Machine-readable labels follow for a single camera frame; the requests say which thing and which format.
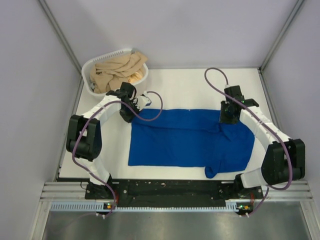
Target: beige cloth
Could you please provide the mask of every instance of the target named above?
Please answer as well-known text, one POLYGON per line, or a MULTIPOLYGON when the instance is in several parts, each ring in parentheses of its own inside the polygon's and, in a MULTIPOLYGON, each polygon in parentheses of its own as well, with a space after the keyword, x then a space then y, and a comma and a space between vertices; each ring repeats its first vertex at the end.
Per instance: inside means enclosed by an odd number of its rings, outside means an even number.
POLYGON ((136 51, 96 63, 90 71, 94 92, 102 94, 120 88, 122 82, 139 81, 145 74, 143 64, 147 60, 145 55, 136 51))

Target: metal floor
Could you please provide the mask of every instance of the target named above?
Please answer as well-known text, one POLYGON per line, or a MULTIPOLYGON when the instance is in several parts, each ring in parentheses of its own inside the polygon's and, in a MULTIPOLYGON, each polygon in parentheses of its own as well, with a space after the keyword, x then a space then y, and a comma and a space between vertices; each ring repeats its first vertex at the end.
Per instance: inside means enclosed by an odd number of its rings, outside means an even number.
POLYGON ((50 212, 42 240, 310 240, 299 202, 265 202, 250 218, 230 213, 116 212, 105 220, 50 212))

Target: black base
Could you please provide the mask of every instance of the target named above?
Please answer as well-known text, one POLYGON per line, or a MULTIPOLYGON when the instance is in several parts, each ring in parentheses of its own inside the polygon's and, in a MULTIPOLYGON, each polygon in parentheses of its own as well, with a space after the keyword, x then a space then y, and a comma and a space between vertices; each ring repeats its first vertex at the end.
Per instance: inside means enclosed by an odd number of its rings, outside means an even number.
MULTIPOLYGON (((239 195, 234 183, 212 180, 136 180, 112 179, 118 207, 196 208, 225 207, 225 200, 248 199, 250 193, 256 199, 263 197, 261 187, 248 189, 248 195, 239 195)), ((89 183, 85 199, 112 199, 106 186, 89 183)))

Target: blue fabric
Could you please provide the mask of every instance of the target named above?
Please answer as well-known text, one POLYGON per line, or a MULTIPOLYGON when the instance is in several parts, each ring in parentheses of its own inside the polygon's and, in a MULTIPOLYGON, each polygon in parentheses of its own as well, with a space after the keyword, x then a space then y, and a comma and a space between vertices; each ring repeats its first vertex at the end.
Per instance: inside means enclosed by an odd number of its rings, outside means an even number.
MULTIPOLYGON (((151 119, 158 109, 139 115, 151 119)), ((207 178, 243 171, 255 137, 241 122, 219 123, 220 111, 163 110, 154 121, 132 121, 129 166, 205 167, 207 178)))

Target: white mat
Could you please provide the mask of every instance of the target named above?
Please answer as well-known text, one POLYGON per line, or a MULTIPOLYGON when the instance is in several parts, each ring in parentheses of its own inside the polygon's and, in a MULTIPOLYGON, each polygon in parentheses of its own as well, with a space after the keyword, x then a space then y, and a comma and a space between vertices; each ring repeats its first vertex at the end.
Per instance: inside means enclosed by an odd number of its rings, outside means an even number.
MULTIPOLYGON (((204 80, 205 69, 155 69, 150 70, 148 90, 158 92, 164 102, 164 109, 212 109, 219 110, 224 97, 208 86, 204 80)), ((255 99, 267 117, 270 117, 257 69, 225 69, 230 85, 240 85, 245 98, 255 99)), ((225 87, 225 79, 216 71, 209 71, 208 78, 219 89, 225 87)), ((151 96, 150 108, 158 109, 160 101, 151 96)), ((82 91, 77 114, 83 114, 97 104, 85 89, 82 91)), ((181 179, 207 180, 204 167, 164 167, 128 166, 131 124, 114 114, 102 126, 101 151, 104 165, 113 178, 117 179, 181 179)), ((245 171, 251 171, 263 161, 265 151, 262 145, 254 142, 252 156, 245 171)), ((233 180, 240 172, 218 173, 213 180, 233 180)), ((71 154, 66 152, 60 171, 61 178, 88 178, 88 174, 74 165, 71 154)))

